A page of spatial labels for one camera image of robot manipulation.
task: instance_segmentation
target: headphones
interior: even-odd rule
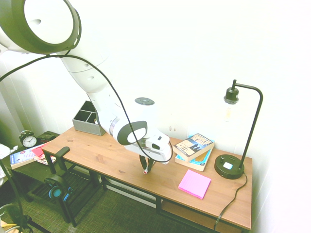
[[[67,200],[70,194],[73,193],[73,189],[69,184],[58,175],[50,175],[44,179],[44,183],[50,188],[49,197],[51,199],[59,199],[66,193],[64,201]]]

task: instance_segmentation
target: lamp arm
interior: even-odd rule
[[[243,156],[242,156],[242,159],[241,159],[241,162],[240,162],[240,166],[239,166],[239,168],[242,168],[244,159],[246,157],[247,149],[248,149],[249,143],[250,143],[252,135],[253,135],[255,124],[256,124],[256,121],[257,121],[257,118],[258,118],[258,115],[259,115],[259,111],[260,111],[260,108],[261,108],[261,105],[262,105],[263,94],[262,94],[262,92],[258,88],[254,87],[254,86],[248,86],[248,85],[244,85],[244,84],[239,84],[239,83],[233,82],[232,87],[234,88],[234,86],[239,86],[239,87],[244,87],[244,88],[247,88],[247,89],[252,89],[252,90],[255,90],[255,91],[257,91],[259,93],[258,107],[257,107],[257,110],[256,110],[256,114],[255,114],[255,117],[254,117],[252,128],[251,128],[251,131],[249,133],[249,136],[248,136],[248,139],[247,139],[247,142],[246,142],[246,146],[245,146],[245,149],[244,149],[244,152],[243,152]]]

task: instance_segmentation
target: lamp base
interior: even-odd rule
[[[244,172],[244,164],[239,168],[241,160],[229,154],[219,155],[215,160],[215,170],[226,179],[237,179]]]

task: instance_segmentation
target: desk organizer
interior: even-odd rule
[[[100,125],[95,124],[95,119],[96,110],[94,105],[91,101],[85,101],[77,115],[72,120],[74,129],[102,136],[105,133],[105,130]]]

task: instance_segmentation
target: black desk lamp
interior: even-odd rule
[[[233,155],[223,154],[223,155],[218,156],[215,160],[215,166],[214,167],[215,167],[215,170],[217,171],[217,173],[219,175],[227,178],[227,179],[232,179],[232,180],[241,177],[242,174],[244,173],[243,162],[244,162],[244,159],[246,156],[246,152],[247,152],[249,143],[251,141],[251,137],[252,137],[252,134],[253,134],[253,131],[255,128],[255,124],[256,124],[256,121],[257,121],[257,118],[259,115],[259,111],[260,111],[260,107],[261,107],[262,99],[263,99],[262,92],[258,88],[254,87],[254,86],[239,84],[239,83],[236,83],[236,81],[237,80],[233,80],[232,87],[227,89],[227,92],[226,92],[225,97],[224,97],[224,100],[226,103],[236,104],[239,101],[239,98],[238,98],[239,91],[238,91],[238,89],[235,88],[236,86],[240,86],[240,87],[244,87],[247,89],[252,89],[252,90],[257,91],[259,93],[260,99],[259,99],[259,104],[257,107],[256,114],[255,114],[255,118],[253,121],[253,125],[251,128],[251,132],[249,133],[247,143],[246,143],[246,146],[245,146],[245,149],[243,152],[242,159],[240,160]]]

